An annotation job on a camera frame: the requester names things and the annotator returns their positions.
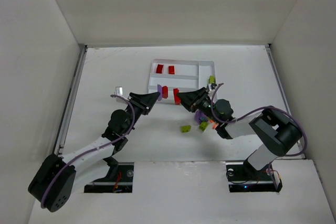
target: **red block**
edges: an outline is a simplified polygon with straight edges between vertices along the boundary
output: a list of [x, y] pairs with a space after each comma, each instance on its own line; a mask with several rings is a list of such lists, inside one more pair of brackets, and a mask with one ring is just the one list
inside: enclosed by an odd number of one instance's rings
[[169, 66], [168, 67], [168, 73], [169, 74], [175, 74], [175, 67], [174, 66]]
[[179, 92], [179, 89], [174, 89], [175, 105], [180, 105], [181, 104], [181, 99], [177, 96], [178, 92]]
[[163, 67], [164, 65], [157, 64], [156, 73], [163, 73]]
[[168, 98], [168, 87], [167, 86], [162, 87], [162, 98], [164, 99]]

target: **white tray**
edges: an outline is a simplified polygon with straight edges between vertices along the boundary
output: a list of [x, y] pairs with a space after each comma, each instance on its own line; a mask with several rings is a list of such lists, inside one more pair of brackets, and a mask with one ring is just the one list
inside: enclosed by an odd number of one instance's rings
[[[156, 73], [158, 64], [164, 65], [163, 73]], [[168, 66], [175, 67], [175, 74], [168, 74]], [[148, 83], [148, 93], [157, 92], [158, 84], [168, 87], [168, 98], [163, 103], [174, 103], [173, 89], [180, 92], [195, 91], [208, 85], [209, 77], [215, 76], [215, 63], [210, 60], [154, 59]]]

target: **purple block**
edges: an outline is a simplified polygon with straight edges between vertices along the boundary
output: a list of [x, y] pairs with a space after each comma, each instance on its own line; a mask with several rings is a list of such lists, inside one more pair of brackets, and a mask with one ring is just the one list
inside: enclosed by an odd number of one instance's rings
[[200, 111], [200, 110], [197, 110], [195, 112], [195, 121], [198, 123], [198, 124], [201, 124], [202, 122], [207, 122], [208, 121], [208, 118], [206, 117], [206, 115]]
[[160, 92], [160, 96], [159, 98], [157, 99], [158, 101], [161, 101], [162, 100], [162, 86], [160, 84], [157, 85], [157, 90], [158, 92]]

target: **yellow-green block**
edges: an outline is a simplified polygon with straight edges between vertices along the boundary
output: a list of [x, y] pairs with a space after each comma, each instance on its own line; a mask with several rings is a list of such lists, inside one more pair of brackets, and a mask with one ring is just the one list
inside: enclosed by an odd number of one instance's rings
[[209, 84], [216, 83], [216, 79], [214, 76], [209, 77]]
[[199, 129], [201, 130], [201, 131], [205, 131], [205, 129], [208, 127], [208, 123], [207, 122], [202, 122], [200, 125], [199, 125]]
[[189, 132], [190, 130], [191, 130], [191, 125], [181, 126], [181, 132], [182, 133]]

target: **red wire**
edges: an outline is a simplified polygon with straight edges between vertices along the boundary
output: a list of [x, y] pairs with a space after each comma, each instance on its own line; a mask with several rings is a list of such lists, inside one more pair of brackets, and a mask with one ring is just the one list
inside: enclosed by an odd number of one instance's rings
[[119, 172], [119, 174], [117, 175], [117, 181], [115, 182], [115, 185], [114, 185], [114, 187], [113, 187], [113, 190], [112, 191], [114, 191], [115, 190], [115, 188], [117, 187], [117, 185], [118, 185], [118, 182], [121, 180], [121, 172]]

